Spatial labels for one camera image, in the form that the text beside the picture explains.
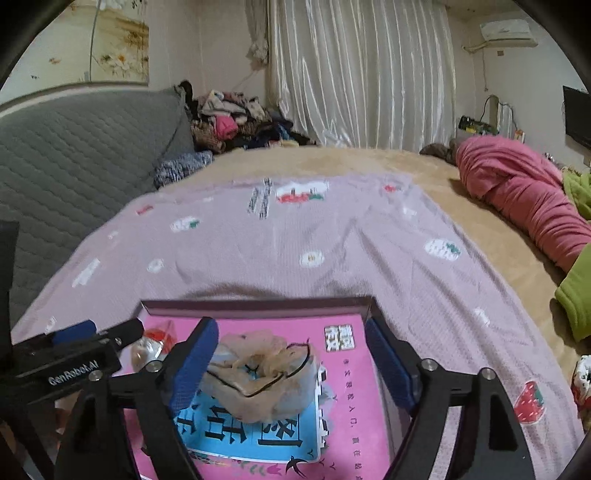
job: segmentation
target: pink book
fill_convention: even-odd
[[[145,329],[174,322],[178,341],[199,319],[140,315]],[[270,330],[290,343],[309,342],[321,367],[314,401],[297,417],[273,424],[243,424],[198,391],[174,419],[204,480],[256,477],[379,480],[391,458],[385,407],[358,314],[288,319],[217,319],[220,338]],[[124,351],[123,372],[131,372]],[[126,412],[135,461],[144,479],[157,480],[132,411]]]

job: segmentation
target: quilted cushion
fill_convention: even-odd
[[[0,219],[21,224],[12,324],[88,234],[154,190],[160,161],[188,151],[172,89],[72,95],[0,118]]]

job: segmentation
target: white curtain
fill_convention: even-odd
[[[269,0],[271,100],[323,145],[418,151],[455,131],[444,6]]]
[[[245,0],[246,20],[251,33],[250,56],[266,65],[269,63],[267,43],[267,0]]]

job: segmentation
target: pink blanket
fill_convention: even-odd
[[[526,231],[565,272],[591,243],[591,227],[564,194],[560,171],[530,147],[474,137],[460,146],[456,162],[470,195]]]
[[[130,318],[141,299],[364,294],[422,358],[459,372],[492,367],[537,480],[558,477],[583,429],[556,359],[478,247],[406,176],[260,179],[139,197],[80,244],[12,338],[85,319],[104,329]],[[453,408],[433,480],[446,478],[459,417]],[[401,439],[400,422],[390,431]]]

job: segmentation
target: screw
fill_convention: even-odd
[[[146,370],[151,374],[159,372],[161,368],[162,362],[160,360],[152,360],[148,365],[146,365]]]
[[[492,368],[483,368],[480,373],[487,380],[494,380],[496,378],[496,373]]]
[[[423,360],[421,362],[421,367],[423,367],[425,370],[427,370],[429,372],[433,372],[433,371],[437,370],[437,367],[439,367],[439,364],[431,358],[426,358],[425,360]]]
[[[88,375],[88,380],[91,382],[98,382],[101,378],[103,378],[103,372],[101,370],[93,370]]]

